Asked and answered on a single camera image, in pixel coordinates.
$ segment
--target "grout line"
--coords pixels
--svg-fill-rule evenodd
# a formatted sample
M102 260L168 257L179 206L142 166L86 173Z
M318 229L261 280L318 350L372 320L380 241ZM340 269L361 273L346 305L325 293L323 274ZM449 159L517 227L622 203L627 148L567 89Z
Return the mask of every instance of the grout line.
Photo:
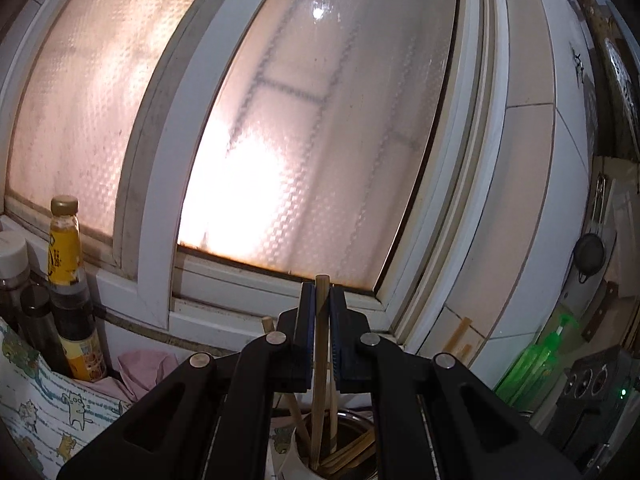
M587 172L587 177L589 176L589 170L588 168L584 165L584 161L582 160L582 154L580 153L580 148L578 148L578 145L575 143L575 139L574 139L574 134L571 133L571 130L569 129L569 127L566 125L566 121L564 120L564 117L562 117L562 114L560 113L560 110L558 110L558 107L556 106L556 112L558 112L558 115L560 116L560 118L562 119L562 124L564 124L564 127L566 128L566 130L569 132L569 137L571 137L571 142L574 144L576 151L578 152L578 156L580 157L580 162L582 163L582 167L584 168L584 171Z
M554 102L549 102L549 103L528 103L528 104L525 104L525 105L510 105L510 106L507 106L507 110L509 108L523 108L525 106L544 106L544 105L553 105L553 104L554 104Z
M515 282L513 283L513 286L511 288L511 291L509 293L509 295L507 296L507 299L505 300L502 309L500 310L500 314L498 315L497 319L495 320L494 324L491 327L491 330L489 330L489 335L484 339L483 344L480 346L480 348L478 349L478 351L476 352L476 355L473 357L473 359L471 359L470 363L469 363L469 367L471 367L473 365L473 363L475 362L476 358L480 355L480 353L482 352L482 350L484 349L484 346L486 345L487 342L489 342L491 339L502 339L501 336L498 337L494 337L491 338L492 334L494 333L494 330L498 327L498 323L500 322L500 320L502 319L502 316L504 315L505 311L507 310L509 304L511 303L511 298L513 297L514 292L516 291L516 288L518 287L518 285L520 284L520 279L524 273L525 270L525 266L526 263L529 259L529 255L531 254L531 250L533 248L533 243L536 240L536 236L538 235L538 229L540 227L540 221L542 220L542 211L544 209L545 206L545 202L546 202L546 196L548 193L548 186L549 186L549 179L551 178L551 166L553 164L554 161L554 148L555 148L555 144L556 144L556 114L555 114L555 110L556 110L556 99L557 99L557 95L558 95L558 88L556 85L556 59L554 57L554 50L553 50L553 43L551 41L551 30L550 30L550 26L549 26L549 20L548 20L548 15L545 9L545 4L542 0L538 0L540 3L540 6L542 6L542 12L544 15L544 19L545 19L545 24L546 24L546 40L548 41L548 45L549 45L549 49L551 52L551 70L552 70L552 81L553 81L553 85L554 85L554 100L551 103L540 103L540 104L551 104L553 105L553 117L552 117L552 126L551 126L551 150L549 153L549 163L548 163L548 168L546 170L546 183L545 183L545 192L543 194L542 197L542 204L540 205L540 211L538 212L538 218L536 219L536 226L535 229L533 231L533 234L531 235L531 240L529 241L529 247L527 248L527 253L525 256L525 259L523 261L523 263L520 266L520 270L518 271L518 275L516 277ZM517 108L517 107L521 107L521 106L530 106L530 105L515 105L512 107L507 106L508 108Z
M508 339L510 337L521 337L523 335L536 335L538 332L525 332L524 334L513 334L513 335L499 335L497 337L487 338L487 341L493 341L497 339Z
M445 303L445 304L444 304L444 308L446 308L450 313L452 313L452 314L453 314L454 316L456 316L460 321L462 321L462 319L463 319L463 318L462 318L462 317L460 317L460 314L458 314L457 312L455 312L454 310L452 310L450 306L447 306L447 303ZM482 335L480 332L478 332L478 330L476 330L476 329L474 328L473 323L474 323L474 322L473 322L473 320L471 320L471 324L469 325L469 328L470 328L471 330L473 330L476 334L478 334L482 339L488 339L488 337L487 337L487 336Z

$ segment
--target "bright light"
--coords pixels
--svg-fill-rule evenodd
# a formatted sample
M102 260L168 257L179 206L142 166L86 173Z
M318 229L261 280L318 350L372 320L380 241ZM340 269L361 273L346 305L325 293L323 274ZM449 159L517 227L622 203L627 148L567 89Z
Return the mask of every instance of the bright light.
M228 150L229 124L210 118L193 165L178 240L241 261L263 247L285 202L284 160L266 136L245 132Z

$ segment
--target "green pump bottle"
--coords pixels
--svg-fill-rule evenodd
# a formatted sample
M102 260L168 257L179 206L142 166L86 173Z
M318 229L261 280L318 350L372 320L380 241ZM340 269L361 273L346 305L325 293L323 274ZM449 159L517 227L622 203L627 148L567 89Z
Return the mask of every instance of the green pump bottle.
M568 314L560 316L560 325L541 344L525 348L518 360L495 387L495 393L509 406L524 409L535 396L558 362L556 351L562 342L562 330L568 324L578 325Z

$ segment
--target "white wall tile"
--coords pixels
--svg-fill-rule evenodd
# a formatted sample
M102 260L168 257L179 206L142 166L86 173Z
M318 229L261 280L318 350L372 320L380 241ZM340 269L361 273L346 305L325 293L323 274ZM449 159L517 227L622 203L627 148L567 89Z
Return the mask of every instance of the white wall tile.
M489 339L470 370L489 388L494 388L536 334Z
M462 318L454 314L445 306L438 316L436 323L433 325L433 328L429 332L427 339L425 339L420 350L418 350L418 355L432 358L437 353L442 352L444 346L456 331L461 321ZM453 349L452 354L461 358L462 355L460 355L460 352L463 351L466 345L471 345L471 350L466 354L466 356L460 359L462 363L466 365L476 355L476 352L483 341L484 338L472 327L469 327Z
M554 64L540 0L507 0L509 89L507 106L554 102Z
M494 178L447 306L488 336L536 232L551 163L554 106L508 108Z
M593 87L589 49L578 17L568 0L542 0L553 47L556 106L580 153L585 171L589 167L585 82ZM584 72L578 76L575 56Z
M556 113L551 174L527 263L492 336L536 332L562 290L580 237L589 182L569 131Z

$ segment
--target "white bottle cap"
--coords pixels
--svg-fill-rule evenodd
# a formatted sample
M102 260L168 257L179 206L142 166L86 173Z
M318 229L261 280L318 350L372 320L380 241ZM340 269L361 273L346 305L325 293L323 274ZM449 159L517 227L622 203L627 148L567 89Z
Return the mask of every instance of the white bottle cap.
M20 233L0 232L0 279L10 280L29 267L27 241Z

